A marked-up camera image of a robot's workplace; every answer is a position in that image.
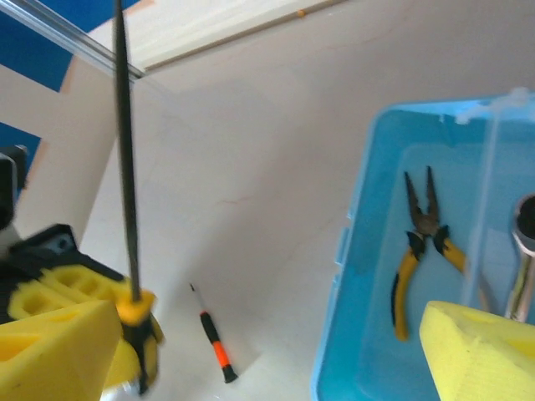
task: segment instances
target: yellow pliers handle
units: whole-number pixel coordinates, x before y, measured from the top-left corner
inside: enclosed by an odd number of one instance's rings
[[[409,328],[405,315],[405,299],[409,290],[409,283],[414,274],[418,262],[425,253],[425,238],[414,232],[408,232],[409,250],[403,256],[398,273],[395,276],[392,287],[392,321],[394,323],[395,336],[400,341],[409,339]],[[433,238],[436,250],[444,256],[449,263],[460,273],[465,270],[465,254],[451,242],[447,226],[443,226]]]
[[[448,226],[442,226],[438,229],[433,237],[433,243],[435,244],[436,250],[445,257],[455,269],[464,273],[466,262],[465,254],[451,242]]]
[[[449,238],[444,240],[444,251],[442,255],[451,263],[455,269],[459,272],[464,273],[465,271],[465,254],[453,245],[453,242]]]
[[[403,256],[403,260],[398,268],[390,299],[395,336],[400,341],[407,341],[409,339],[409,328],[405,316],[405,298],[409,290],[410,278],[425,253],[425,239],[414,232],[407,232],[407,235],[409,236],[410,247],[405,253],[405,256]]]

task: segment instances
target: transparent lid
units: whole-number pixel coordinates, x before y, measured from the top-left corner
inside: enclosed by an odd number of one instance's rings
[[[535,323],[535,97],[514,89],[456,120],[472,118],[488,124],[461,303]]]

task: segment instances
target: screwdriver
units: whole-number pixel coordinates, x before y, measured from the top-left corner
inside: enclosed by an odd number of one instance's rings
[[[210,340],[211,345],[214,347],[217,360],[219,361],[219,365],[221,366],[221,369],[223,371],[223,376],[225,377],[225,383],[232,383],[234,380],[237,379],[237,374],[234,372],[234,369],[232,368],[230,360],[227,356],[227,352],[225,351],[225,348],[223,347],[223,344],[221,343],[219,334],[217,334],[216,326],[214,325],[214,322],[211,319],[210,313],[208,313],[208,311],[206,310],[204,306],[204,302],[202,301],[201,294],[195,290],[195,288],[193,287],[193,284],[190,283],[190,287],[191,287],[191,290],[195,293],[197,301],[199,302],[199,305],[201,306],[202,312],[200,316],[201,316],[202,327],[204,328],[204,332],[206,333],[208,340]]]

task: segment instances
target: yellow foam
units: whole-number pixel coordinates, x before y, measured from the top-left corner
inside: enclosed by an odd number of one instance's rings
[[[420,340],[441,401],[535,400],[535,326],[433,301]]]
[[[85,302],[0,326],[0,401],[99,400],[120,320]]]

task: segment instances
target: white surface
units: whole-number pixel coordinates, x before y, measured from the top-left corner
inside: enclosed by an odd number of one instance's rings
[[[42,138],[15,225],[22,237],[67,223],[81,237],[115,140],[110,76],[76,60],[57,93],[0,66],[0,121]]]
[[[141,0],[128,13],[130,60],[140,68],[195,50],[325,0]],[[112,48],[110,21],[90,36]]]
[[[351,2],[153,76],[174,99],[139,84],[142,281],[167,335],[148,399],[309,399],[370,121],[394,102],[532,87],[534,18],[528,0]],[[83,249],[126,272],[118,182],[112,157]],[[241,374],[231,385],[189,281]]]

